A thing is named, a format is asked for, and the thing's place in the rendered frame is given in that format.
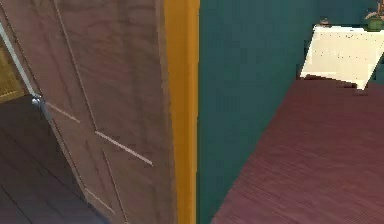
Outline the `brown wooden room door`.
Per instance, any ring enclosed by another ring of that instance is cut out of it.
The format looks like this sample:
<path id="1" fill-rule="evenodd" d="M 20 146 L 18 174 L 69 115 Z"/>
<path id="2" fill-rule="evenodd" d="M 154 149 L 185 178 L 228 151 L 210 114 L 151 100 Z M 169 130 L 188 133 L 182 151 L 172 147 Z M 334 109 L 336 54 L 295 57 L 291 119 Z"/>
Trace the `brown wooden room door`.
<path id="1" fill-rule="evenodd" d="M 164 0 L 0 0 L 24 77 L 112 224 L 177 224 Z"/>

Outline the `green potted house plant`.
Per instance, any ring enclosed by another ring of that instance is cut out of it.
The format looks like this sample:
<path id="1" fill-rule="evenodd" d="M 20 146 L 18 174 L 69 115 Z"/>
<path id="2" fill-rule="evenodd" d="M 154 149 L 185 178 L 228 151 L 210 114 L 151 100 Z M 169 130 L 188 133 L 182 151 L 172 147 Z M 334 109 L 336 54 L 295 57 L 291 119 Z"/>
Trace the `green potted house plant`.
<path id="1" fill-rule="evenodd" d="M 364 19 L 367 21 L 365 28 L 368 32 L 380 32 L 384 30 L 384 0 L 376 0 L 376 10 L 369 9 Z"/>

